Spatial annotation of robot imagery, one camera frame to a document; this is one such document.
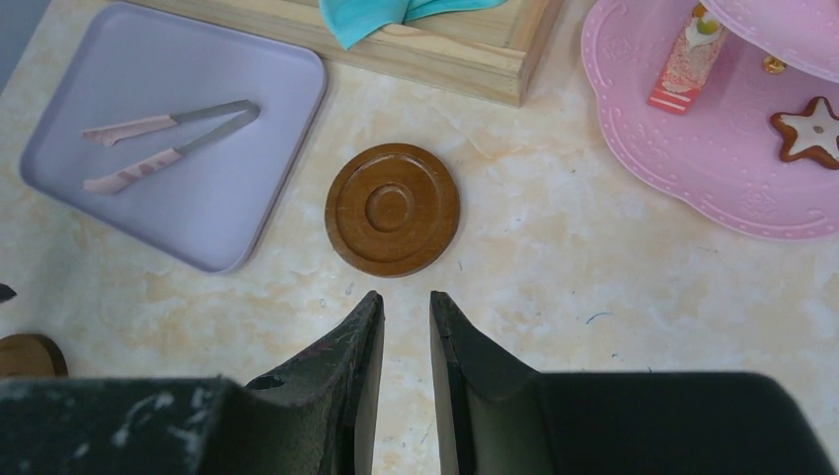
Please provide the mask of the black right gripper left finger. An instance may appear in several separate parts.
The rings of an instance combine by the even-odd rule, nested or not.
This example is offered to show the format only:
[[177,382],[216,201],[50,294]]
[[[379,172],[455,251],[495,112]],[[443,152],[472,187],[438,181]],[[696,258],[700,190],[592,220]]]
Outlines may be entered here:
[[245,385],[223,377],[9,379],[5,474],[368,474],[385,313],[366,294]]

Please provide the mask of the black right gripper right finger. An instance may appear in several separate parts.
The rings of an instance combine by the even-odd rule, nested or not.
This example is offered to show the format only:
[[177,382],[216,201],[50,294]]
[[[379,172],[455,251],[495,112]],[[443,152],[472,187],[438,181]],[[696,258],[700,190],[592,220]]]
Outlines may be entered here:
[[445,474],[831,474],[794,399],[751,372],[537,371],[429,299]]

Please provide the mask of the brown saucer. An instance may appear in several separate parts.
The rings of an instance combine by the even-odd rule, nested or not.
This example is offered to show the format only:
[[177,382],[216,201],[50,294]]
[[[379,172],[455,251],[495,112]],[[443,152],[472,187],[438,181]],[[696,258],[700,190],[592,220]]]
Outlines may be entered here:
[[383,143],[350,159],[327,193],[333,250],[367,274],[396,278],[423,270],[452,242],[460,195],[446,165],[409,143]]
[[56,343],[38,333],[1,338],[1,378],[66,377],[68,369]]

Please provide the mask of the lavender serving tray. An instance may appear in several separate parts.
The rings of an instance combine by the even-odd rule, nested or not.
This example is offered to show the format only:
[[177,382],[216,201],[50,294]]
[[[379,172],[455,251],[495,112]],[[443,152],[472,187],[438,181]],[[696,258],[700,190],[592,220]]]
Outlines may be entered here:
[[[312,51],[118,2],[92,21],[20,160],[33,189],[201,271],[247,261],[326,91]],[[84,132],[247,100],[104,145]]]

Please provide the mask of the star-shaped iced cookie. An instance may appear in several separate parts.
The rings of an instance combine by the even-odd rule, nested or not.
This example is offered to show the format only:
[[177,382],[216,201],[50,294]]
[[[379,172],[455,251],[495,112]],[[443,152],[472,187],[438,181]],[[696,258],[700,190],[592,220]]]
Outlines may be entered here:
[[775,113],[770,125],[782,139],[781,162],[807,159],[828,170],[838,169],[838,116],[826,97],[813,97],[798,113]]

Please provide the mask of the red striped cake piece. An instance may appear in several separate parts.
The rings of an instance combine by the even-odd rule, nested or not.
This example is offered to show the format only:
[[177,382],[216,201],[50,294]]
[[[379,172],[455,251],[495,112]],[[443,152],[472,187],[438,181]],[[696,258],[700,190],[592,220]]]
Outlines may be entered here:
[[673,43],[647,104],[685,115],[705,86],[727,35],[719,19],[697,3]]

